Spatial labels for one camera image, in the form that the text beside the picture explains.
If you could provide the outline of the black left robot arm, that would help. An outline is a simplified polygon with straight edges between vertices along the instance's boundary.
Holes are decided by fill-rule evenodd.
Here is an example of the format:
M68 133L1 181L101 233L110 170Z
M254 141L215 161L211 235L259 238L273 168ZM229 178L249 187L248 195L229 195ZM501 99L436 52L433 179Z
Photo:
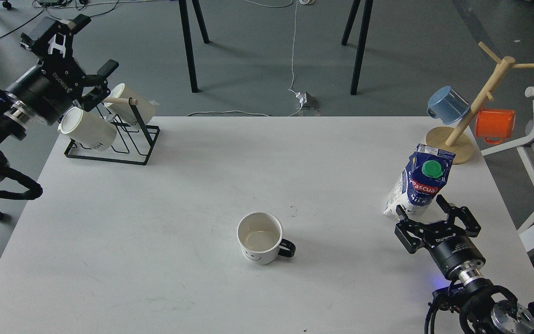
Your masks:
M73 56L74 36L90 22L84 14L64 21L45 17L21 35L21 47L38 63L0 89L0 144L8 137L23 140L30 121L53 125L70 107L89 112L110 95L108 77L119 64L110 59L96 74L86 74ZM39 183L10 167L0 150L0 198L37 199L42 192Z

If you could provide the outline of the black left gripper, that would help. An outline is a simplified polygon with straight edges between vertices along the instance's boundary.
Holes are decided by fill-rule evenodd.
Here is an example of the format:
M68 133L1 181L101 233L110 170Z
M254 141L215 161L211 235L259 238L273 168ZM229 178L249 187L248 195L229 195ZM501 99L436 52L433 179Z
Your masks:
M73 57L73 38L91 17L79 14L72 20L44 17L28 34L22 33L20 46L38 57L38 62L7 88L15 101L28 106L42 122L52 125L83 94L81 108L90 112L110 95L109 76L119 63L109 59L96 74L86 75Z

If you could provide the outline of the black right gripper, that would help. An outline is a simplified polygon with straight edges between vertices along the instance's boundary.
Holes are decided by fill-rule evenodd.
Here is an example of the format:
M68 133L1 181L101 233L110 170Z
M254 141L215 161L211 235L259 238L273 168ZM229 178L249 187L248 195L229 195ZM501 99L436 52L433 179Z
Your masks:
M409 218L402 205L395 207L399 222L394 233L403 247L409 254L427 249L447 280L457 279L455 270L464 263L482 268L486 259L469 238L476 238L481 232L479 222L468 207L457 207L441 194L437 195L436 203L447 214L443 223L417 222ZM457 218L464 224L464 230L455 226Z

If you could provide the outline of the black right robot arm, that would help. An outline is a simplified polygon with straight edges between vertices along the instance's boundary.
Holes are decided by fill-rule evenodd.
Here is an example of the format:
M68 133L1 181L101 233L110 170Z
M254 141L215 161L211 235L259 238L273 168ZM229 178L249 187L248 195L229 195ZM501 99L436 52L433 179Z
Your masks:
M445 220L424 224L411 220L402 206L395 235L413 254L426 249L451 283L435 290L425 317L424 332L433 334L439 311L458 313L465 334L534 334L534 302L522 306L509 289L481 273L485 258L472 242L481 226L468 207L456 207L442 195L436 198Z

